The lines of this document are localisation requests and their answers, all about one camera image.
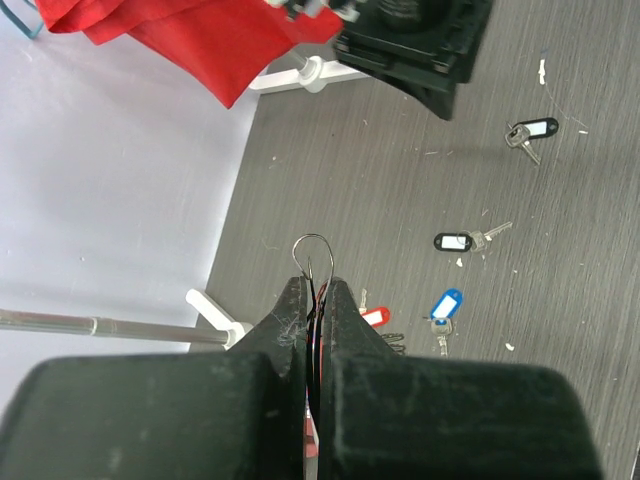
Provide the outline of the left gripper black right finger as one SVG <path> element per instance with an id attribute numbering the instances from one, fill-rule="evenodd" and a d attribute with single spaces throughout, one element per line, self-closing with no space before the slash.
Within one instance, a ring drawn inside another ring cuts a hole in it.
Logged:
<path id="1" fill-rule="evenodd" d="M 555 370 L 401 356 L 335 279 L 323 325 L 323 479 L 599 479 L 580 400 Z"/>

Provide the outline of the key with solid black tag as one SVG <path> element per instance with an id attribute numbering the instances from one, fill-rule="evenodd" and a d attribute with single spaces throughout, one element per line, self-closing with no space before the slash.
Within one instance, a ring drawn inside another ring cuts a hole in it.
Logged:
<path id="1" fill-rule="evenodd" d="M 485 250 L 498 235 L 512 227 L 512 222 L 506 222 L 488 231 L 438 233 L 433 239 L 433 246 L 440 252 L 480 252 Z"/>

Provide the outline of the key with blue tag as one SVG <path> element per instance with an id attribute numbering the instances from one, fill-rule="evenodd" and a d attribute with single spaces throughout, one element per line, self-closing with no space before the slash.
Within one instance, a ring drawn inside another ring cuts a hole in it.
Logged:
<path id="1" fill-rule="evenodd" d="M 463 293 L 458 289 L 446 290 L 432 308 L 429 320 L 442 357 L 448 356 L 448 337 L 453 332 L 452 319 L 463 303 Z"/>

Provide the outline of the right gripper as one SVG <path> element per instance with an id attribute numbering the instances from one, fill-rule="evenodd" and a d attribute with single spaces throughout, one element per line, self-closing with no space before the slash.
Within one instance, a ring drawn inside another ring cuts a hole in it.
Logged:
<path id="1" fill-rule="evenodd" d="M 364 1 L 333 50 L 343 65 L 453 118 L 457 87 L 470 82 L 493 3 L 487 0 Z"/>

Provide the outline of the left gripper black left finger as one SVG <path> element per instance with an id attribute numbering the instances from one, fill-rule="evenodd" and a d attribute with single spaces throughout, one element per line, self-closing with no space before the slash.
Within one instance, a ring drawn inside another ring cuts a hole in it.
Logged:
<path id="1" fill-rule="evenodd" d="M 1 422 L 5 479 L 301 479 L 308 289 L 225 352 L 58 358 Z"/>

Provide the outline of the large metal keyring with clips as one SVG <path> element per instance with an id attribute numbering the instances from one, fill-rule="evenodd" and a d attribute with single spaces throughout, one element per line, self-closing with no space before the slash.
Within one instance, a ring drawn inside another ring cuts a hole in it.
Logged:
<path id="1" fill-rule="evenodd" d="M 327 280 L 320 283 L 316 288 L 313 274 L 312 261 L 307 257 L 306 267 L 302 265 L 298 258 L 297 250 L 304 240 L 317 239 L 324 243 L 328 252 L 330 271 Z M 320 426 L 320 404 L 321 404 L 321 381 L 322 381 L 322 332 L 324 314 L 327 304 L 327 290 L 333 281 L 335 272 L 335 260 L 328 240 L 317 233 L 307 233 L 299 237 L 293 244 L 291 255 L 294 263 L 300 270 L 303 278 L 308 284 L 311 295 L 311 307 L 306 315 L 306 396 L 307 407 L 310 408 L 316 427 Z M 406 347 L 401 342 L 404 334 L 392 332 L 383 334 L 382 339 L 397 354 L 404 355 Z"/>

